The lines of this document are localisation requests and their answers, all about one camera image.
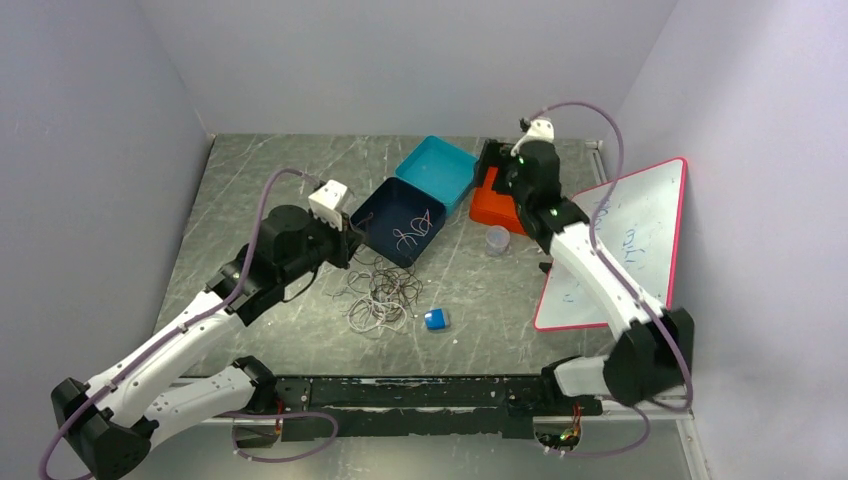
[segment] red wire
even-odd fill
[[[583,410],[580,408],[579,403],[575,403],[571,406],[572,420],[571,420],[571,428],[574,431],[575,435],[579,435],[580,432],[580,423],[583,421]]]
[[[278,398],[277,399],[277,415],[279,415],[281,413],[283,413],[283,401]],[[279,435],[282,432],[283,432],[283,421],[278,418],[274,422],[274,433]]]

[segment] scratched gray tabletop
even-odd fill
[[[353,209],[421,142],[422,137],[329,135],[220,135],[215,141],[185,230],[156,330],[173,319],[216,270],[247,241],[260,191],[268,176],[288,166],[356,193]],[[482,139],[445,138],[475,156]],[[559,141],[563,194],[595,184],[582,141]],[[308,188],[281,178],[269,208],[306,206]],[[546,257],[523,236],[512,236],[508,254],[484,253],[486,226],[468,218],[470,196],[418,259],[415,274],[424,288],[400,334],[362,335],[350,330],[343,312],[355,297],[333,298],[346,272],[325,265],[315,284],[288,304],[279,304],[240,335],[202,358],[188,375],[207,376],[234,358],[250,354],[277,374],[433,375],[534,373],[558,359],[593,355],[611,339],[606,329],[540,333],[533,315],[544,283],[537,268]],[[291,292],[305,285],[295,283]],[[451,326],[429,332],[423,313],[443,308]]]

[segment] small whiteboard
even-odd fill
[[[683,208],[686,159],[673,158],[622,177],[601,210],[595,231],[607,249],[647,292],[671,306],[677,238]],[[572,201],[588,215],[609,184]],[[554,262],[536,309],[536,330],[605,327],[607,319],[577,279]]]

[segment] metal table surface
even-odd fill
[[[355,208],[392,176],[423,137],[329,135],[220,135],[215,141],[196,203],[186,226],[156,330],[165,326],[247,241],[262,186],[277,168],[305,170],[335,179],[356,193]],[[446,138],[472,152],[482,139]],[[559,141],[563,194],[595,184],[582,141]],[[281,178],[268,208],[306,206],[303,182]],[[606,329],[539,333],[533,315],[544,283],[537,268],[546,257],[528,238],[512,235],[509,252],[485,255],[486,226],[468,218],[471,197],[447,220],[415,265],[424,284],[402,334],[361,335],[344,317],[354,301],[332,298],[346,271],[325,265],[315,284],[279,304],[243,333],[225,339],[187,375],[208,376],[234,358],[254,355],[277,374],[434,375],[536,373],[555,360],[593,355],[612,338]],[[301,279],[289,290],[305,285]],[[444,308],[451,326],[431,333],[428,309]]]
[[[228,428],[198,426],[153,450],[126,480],[701,480],[690,475],[684,443],[674,420],[655,421],[639,449],[609,458],[543,455],[525,440],[497,435],[403,438],[340,438],[327,450],[286,464],[247,462],[232,454]],[[618,448],[641,433],[640,421],[599,420],[586,426],[580,451]],[[252,454],[283,457],[321,441],[278,443]]]

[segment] clear plastic cup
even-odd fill
[[[509,230],[500,225],[486,230],[486,254],[492,257],[503,255],[509,247]]]

